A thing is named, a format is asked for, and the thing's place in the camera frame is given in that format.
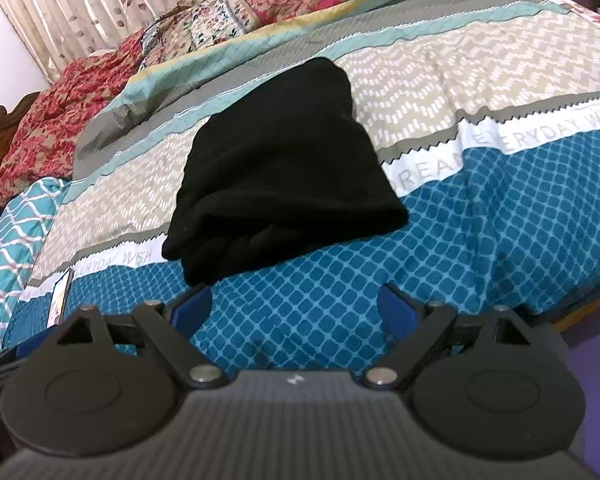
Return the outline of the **teal lattice pillow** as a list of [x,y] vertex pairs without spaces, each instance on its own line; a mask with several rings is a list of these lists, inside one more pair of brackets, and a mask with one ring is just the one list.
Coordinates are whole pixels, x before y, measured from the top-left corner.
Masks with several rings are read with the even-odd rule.
[[45,177],[10,200],[0,217],[0,351],[12,311],[70,182]]

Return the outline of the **teal patterned bedspread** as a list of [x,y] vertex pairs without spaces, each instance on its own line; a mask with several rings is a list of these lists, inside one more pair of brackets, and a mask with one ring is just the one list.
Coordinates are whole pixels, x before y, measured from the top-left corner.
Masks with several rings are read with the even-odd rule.
[[132,78],[83,133],[4,346],[45,330],[66,272],[69,310],[182,292],[160,252],[204,125],[311,58],[346,73],[407,224],[217,281],[208,356],[359,370],[389,343],[385,283],[541,320],[600,296],[600,23],[550,0],[361,0]]

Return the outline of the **red patchwork quilt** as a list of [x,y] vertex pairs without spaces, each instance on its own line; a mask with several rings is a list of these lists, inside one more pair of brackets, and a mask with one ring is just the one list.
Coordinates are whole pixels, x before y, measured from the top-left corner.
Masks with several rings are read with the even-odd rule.
[[350,0],[0,0],[50,77],[0,166],[0,205],[68,179],[86,124],[146,68]]

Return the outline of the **black pants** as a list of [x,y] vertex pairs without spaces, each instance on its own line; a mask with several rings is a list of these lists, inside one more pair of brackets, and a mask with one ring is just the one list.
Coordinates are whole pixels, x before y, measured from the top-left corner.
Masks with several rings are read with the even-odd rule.
[[347,74],[312,58],[199,129],[162,255],[187,285],[212,285],[407,219],[354,119]]

